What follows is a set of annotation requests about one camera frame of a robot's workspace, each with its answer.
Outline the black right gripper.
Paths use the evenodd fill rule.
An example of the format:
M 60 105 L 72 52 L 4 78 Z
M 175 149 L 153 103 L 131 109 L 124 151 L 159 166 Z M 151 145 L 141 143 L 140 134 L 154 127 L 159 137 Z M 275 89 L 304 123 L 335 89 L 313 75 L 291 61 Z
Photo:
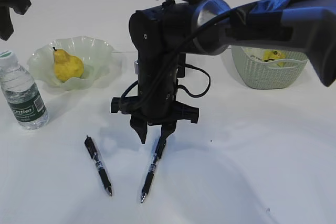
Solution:
M 130 17 L 129 33 L 138 51 L 138 93 L 113 98 L 111 112 L 131 115 L 130 126 L 142 144 L 146 142 L 148 124 L 162 124 L 161 145 L 175 132 L 177 120 L 198 121 L 198 108 L 176 100 L 176 75 L 180 53 L 201 52 L 192 41 L 183 48 L 179 45 L 199 27 L 197 19 L 204 3 L 169 1 L 136 10 Z

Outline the blue black right robot arm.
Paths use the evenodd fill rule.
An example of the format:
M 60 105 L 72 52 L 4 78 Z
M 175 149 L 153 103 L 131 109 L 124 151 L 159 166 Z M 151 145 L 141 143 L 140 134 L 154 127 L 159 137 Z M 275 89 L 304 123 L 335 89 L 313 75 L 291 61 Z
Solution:
M 298 51 L 323 85 L 335 81 L 335 0 L 260 0 L 235 8 L 223 0 L 165 0 L 135 11 L 129 33 L 138 51 L 138 93 L 113 98 L 111 112 L 131 115 L 141 142 L 150 125 L 168 137 L 178 120 L 198 121 L 199 109 L 176 99 L 181 55 L 215 56 L 228 46 Z

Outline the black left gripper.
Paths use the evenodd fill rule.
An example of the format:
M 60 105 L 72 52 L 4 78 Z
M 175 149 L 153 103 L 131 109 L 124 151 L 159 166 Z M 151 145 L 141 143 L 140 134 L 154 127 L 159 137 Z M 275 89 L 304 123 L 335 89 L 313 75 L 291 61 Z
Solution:
M 13 24 L 10 18 L 9 8 L 12 8 L 15 13 L 24 15 L 31 6 L 30 0 L 1 0 L 0 9 L 0 38 L 7 41 L 13 34 Z

